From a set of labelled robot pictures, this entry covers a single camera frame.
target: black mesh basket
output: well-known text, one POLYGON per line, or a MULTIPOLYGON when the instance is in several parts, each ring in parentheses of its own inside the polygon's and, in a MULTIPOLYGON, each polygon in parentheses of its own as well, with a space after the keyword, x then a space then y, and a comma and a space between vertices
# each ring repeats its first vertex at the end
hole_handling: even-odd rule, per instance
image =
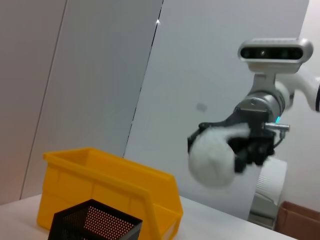
POLYGON ((54 214, 48 240, 137 240, 142 220, 96 200, 54 214))

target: yellow plastic bin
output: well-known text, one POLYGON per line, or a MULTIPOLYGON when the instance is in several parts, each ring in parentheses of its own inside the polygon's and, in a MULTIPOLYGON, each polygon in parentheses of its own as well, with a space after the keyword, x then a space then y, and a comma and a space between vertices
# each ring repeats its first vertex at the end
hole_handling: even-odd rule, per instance
POLYGON ((94 148, 44 154, 48 167, 37 223, 94 199, 143 220, 139 240, 171 240, 183 210, 175 178, 94 148))

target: cardboard box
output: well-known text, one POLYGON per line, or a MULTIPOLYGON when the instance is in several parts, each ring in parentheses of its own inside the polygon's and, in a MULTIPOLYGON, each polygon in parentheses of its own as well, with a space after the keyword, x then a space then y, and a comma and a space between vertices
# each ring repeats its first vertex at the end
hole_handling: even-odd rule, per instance
POLYGON ((285 201, 274 230, 298 240, 320 240, 320 212, 285 201))

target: white table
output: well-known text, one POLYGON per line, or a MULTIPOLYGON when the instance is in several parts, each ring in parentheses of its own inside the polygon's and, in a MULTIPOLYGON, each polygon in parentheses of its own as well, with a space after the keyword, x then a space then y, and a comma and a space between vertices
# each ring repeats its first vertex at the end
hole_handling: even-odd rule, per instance
MULTIPOLYGON (((41 195, 0 206, 0 239, 47 240, 37 226, 41 195)), ((175 240, 292 240, 248 221, 181 197, 184 216, 175 240)))

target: white plush ball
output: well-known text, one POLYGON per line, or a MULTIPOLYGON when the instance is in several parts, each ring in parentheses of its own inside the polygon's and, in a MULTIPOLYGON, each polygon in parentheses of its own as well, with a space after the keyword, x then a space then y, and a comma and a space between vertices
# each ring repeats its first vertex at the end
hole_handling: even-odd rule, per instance
POLYGON ((228 140, 248 137, 247 124, 209 128, 194 141, 189 153, 189 171, 202 185, 214 188, 229 185, 235 178, 235 153, 228 140))

